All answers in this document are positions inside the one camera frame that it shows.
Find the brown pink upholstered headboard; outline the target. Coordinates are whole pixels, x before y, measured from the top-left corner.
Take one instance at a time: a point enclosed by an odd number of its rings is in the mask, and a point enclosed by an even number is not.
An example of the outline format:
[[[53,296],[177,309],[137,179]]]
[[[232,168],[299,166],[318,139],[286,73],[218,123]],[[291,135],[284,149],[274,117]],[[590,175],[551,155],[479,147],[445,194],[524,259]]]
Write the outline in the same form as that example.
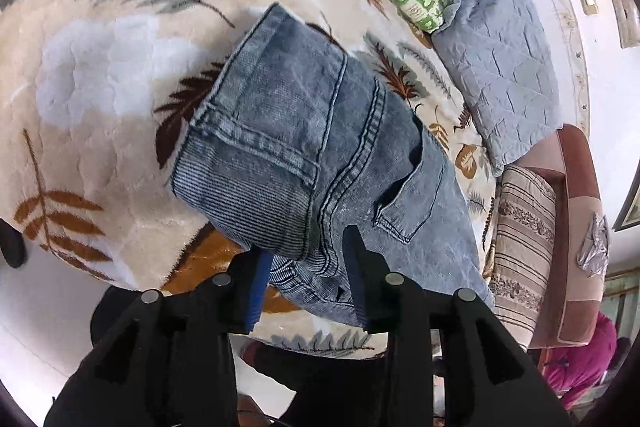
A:
[[[588,140],[571,124],[556,130],[516,165],[545,179],[556,196],[555,238],[547,288],[529,347],[585,346],[596,327],[604,276],[578,263],[595,217],[603,216]]]

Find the leaf-patterned beige bed blanket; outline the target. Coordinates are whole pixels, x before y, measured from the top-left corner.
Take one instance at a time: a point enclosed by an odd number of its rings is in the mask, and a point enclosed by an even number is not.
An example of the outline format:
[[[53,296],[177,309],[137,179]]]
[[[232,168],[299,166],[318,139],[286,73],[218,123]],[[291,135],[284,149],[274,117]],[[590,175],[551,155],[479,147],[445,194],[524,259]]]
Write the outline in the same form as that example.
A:
[[[190,291],[236,246],[169,192],[188,122],[235,45],[282,5],[366,64],[440,145],[490,294],[497,181],[430,36],[393,0],[1,0],[1,217],[127,289]]]

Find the framed wall picture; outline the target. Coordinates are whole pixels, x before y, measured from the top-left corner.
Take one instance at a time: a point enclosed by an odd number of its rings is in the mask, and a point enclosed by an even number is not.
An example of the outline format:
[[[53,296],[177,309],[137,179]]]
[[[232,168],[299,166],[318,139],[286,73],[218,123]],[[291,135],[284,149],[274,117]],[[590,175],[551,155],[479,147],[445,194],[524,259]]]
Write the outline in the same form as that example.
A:
[[[618,215],[613,225],[614,232],[624,231],[636,227],[639,224],[639,198],[639,173],[636,173],[636,175],[634,176],[634,181],[632,181],[631,183],[629,193],[625,199],[623,208],[622,210],[620,210],[620,214]]]

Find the grey quilted blanket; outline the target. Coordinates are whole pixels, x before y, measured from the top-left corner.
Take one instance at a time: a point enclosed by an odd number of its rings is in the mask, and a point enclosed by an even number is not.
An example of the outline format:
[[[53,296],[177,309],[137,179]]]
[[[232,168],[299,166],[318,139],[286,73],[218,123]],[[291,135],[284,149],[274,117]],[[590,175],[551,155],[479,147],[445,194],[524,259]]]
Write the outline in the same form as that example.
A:
[[[559,83],[533,0],[452,0],[432,43],[494,176],[562,127]]]

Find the silver leaf headboard ornament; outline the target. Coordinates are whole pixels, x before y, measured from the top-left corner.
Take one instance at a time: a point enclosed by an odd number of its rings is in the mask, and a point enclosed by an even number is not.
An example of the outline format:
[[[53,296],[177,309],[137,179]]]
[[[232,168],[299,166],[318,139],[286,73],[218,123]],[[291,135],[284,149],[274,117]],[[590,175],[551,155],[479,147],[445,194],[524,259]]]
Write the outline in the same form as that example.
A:
[[[588,277],[603,277],[610,260],[610,230],[608,221],[594,212],[587,233],[576,255],[578,268]]]

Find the magenta clothing heap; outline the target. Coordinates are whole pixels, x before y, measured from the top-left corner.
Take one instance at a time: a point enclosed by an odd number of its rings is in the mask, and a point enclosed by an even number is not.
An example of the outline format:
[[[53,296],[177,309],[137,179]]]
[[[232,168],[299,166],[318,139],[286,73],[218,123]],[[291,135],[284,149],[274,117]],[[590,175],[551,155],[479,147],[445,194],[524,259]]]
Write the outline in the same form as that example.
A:
[[[564,409],[570,410],[606,372],[620,367],[630,347],[630,339],[618,337],[613,321],[599,313],[588,345],[552,349],[542,375]]]

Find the striped beige floral pillow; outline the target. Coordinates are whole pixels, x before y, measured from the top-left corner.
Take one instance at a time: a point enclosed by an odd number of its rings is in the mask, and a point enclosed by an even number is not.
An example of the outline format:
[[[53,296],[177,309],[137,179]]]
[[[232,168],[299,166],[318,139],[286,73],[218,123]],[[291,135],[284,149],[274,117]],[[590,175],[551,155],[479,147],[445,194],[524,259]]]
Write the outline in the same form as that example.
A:
[[[551,270],[556,196],[537,173],[504,168],[488,287],[495,314],[523,349],[533,340]]]

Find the blue acid-wash denim pants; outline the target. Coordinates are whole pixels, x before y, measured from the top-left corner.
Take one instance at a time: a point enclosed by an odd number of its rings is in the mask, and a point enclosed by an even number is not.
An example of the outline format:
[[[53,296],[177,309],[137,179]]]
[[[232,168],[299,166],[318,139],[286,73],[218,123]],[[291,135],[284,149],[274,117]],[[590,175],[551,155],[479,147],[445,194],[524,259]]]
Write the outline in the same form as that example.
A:
[[[198,106],[170,178],[221,233],[273,254],[271,284],[317,317],[357,321],[343,254],[356,227],[390,269],[485,303],[454,165],[355,57],[271,5]]]

